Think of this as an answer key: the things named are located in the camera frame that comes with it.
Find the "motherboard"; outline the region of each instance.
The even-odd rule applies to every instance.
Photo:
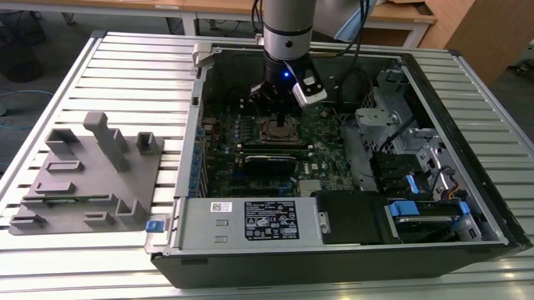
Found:
[[[307,197],[320,190],[352,190],[340,137],[348,116],[315,106],[279,120],[252,104],[248,108],[207,106],[208,197]]]

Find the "blue latch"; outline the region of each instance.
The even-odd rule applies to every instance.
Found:
[[[164,227],[166,221],[148,221],[144,230],[147,233],[162,233],[166,231]]]
[[[406,175],[406,179],[409,180],[411,192],[414,194],[419,194],[419,188],[418,188],[418,185],[415,184],[414,176]]]
[[[395,201],[389,205],[393,217],[418,216],[419,210],[415,201]]]
[[[462,214],[469,214],[471,212],[471,209],[469,208],[467,202],[461,202],[459,203],[459,209],[462,210]]]

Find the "trash bin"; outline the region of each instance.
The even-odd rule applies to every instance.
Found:
[[[13,83],[27,83],[43,74],[32,47],[0,27],[0,73]]]
[[[45,41],[39,23],[40,12],[0,9],[0,22],[11,34],[25,44],[37,45]]]

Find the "power supply label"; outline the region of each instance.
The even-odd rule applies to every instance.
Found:
[[[295,202],[244,202],[244,237],[250,241],[299,239]]]

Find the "metal slatted surface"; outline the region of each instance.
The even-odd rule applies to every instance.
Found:
[[[73,69],[60,102],[51,114],[49,128],[81,126],[87,111],[108,113],[109,124],[124,135],[152,131],[166,138],[155,189],[152,214],[171,211],[179,153],[187,122],[192,45],[199,41],[251,44],[248,39],[109,32],[92,42],[81,67]],[[322,48],[339,48],[316,44]],[[383,52],[394,47],[367,47]],[[530,238],[534,238],[534,159],[531,145],[489,99],[483,86],[446,51],[414,50],[422,69],[443,100],[479,160],[506,198]],[[279,299],[398,299],[437,297],[457,299],[465,293],[487,299],[529,299],[534,293],[534,250],[498,262],[465,267],[437,279],[282,286],[266,289],[175,289],[159,274],[144,253],[144,232],[11,236],[9,218],[17,213],[48,148],[36,140],[13,177],[0,205],[0,299],[101,299],[191,296],[228,299],[264,296]]]

